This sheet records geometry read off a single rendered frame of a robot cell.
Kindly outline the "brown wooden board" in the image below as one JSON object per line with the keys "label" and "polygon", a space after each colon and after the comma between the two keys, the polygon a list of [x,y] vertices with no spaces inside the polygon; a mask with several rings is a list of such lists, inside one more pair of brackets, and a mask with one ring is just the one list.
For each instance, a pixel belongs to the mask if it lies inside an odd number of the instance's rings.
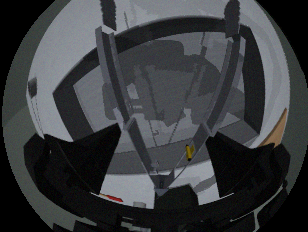
{"label": "brown wooden board", "polygon": [[[283,115],[281,115],[280,120],[277,121],[275,127],[273,127],[272,131],[269,132],[269,135],[260,143],[259,147],[264,147],[264,145],[275,143],[275,147],[279,145],[281,137],[283,137],[285,120],[287,120],[287,108],[284,108]],[[273,148],[275,148],[273,147]]]}

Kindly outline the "short white cylinder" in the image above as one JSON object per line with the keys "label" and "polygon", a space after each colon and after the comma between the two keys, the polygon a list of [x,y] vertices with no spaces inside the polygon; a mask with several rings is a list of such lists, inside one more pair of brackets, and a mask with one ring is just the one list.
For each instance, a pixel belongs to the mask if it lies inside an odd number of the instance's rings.
{"label": "short white cylinder", "polygon": [[146,208],[146,204],[143,204],[143,202],[135,202],[134,201],[135,208]]}

